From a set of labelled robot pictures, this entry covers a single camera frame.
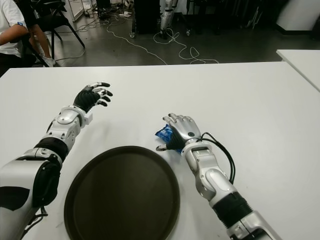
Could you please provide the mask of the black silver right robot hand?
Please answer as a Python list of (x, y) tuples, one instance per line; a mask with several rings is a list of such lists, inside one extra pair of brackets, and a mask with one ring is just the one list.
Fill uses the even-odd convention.
[(155, 135), (164, 143), (156, 147), (156, 151), (181, 150), (188, 143), (193, 143), (201, 138), (201, 132), (195, 121), (189, 116), (169, 113), (162, 118), (166, 125)]

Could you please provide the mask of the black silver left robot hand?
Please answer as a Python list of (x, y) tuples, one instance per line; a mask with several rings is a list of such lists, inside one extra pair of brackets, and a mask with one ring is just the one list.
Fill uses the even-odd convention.
[(106, 82), (95, 82), (86, 85), (75, 97), (73, 105), (88, 113), (94, 106), (107, 107), (113, 93), (108, 90), (111, 85)]

